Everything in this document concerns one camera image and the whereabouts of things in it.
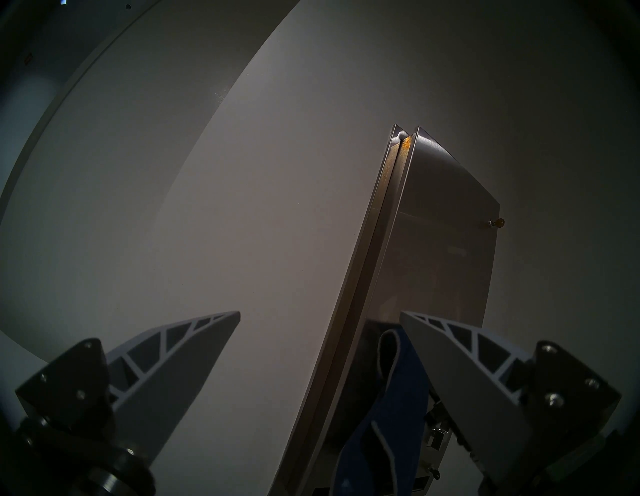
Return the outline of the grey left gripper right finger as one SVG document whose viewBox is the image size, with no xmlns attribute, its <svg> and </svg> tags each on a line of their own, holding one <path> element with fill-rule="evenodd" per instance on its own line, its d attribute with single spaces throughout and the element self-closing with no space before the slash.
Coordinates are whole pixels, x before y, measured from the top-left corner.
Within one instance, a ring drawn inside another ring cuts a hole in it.
<svg viewBox="0 0 640 496">
<path fill-rule="evenodd" d="M 509 389 L 507 378 L 533 354 L 486 329 L 423 313 L 403 311 L 400 323 L 462 438 L 488 477 L 503 483 L 533 433 L 522 387 Z"/>
</svg>

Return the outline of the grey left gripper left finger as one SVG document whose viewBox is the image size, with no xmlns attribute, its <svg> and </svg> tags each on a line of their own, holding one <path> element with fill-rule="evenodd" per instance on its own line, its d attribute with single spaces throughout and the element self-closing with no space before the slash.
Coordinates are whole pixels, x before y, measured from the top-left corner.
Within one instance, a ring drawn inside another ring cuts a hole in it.
<svg viewBox="0 0 640 496">
<path fill-rule="evenodd" d="M 148 329 L 105 354 L 116 438 L 155 460 L 241 321 L 239 311 Z"/>
</svg>

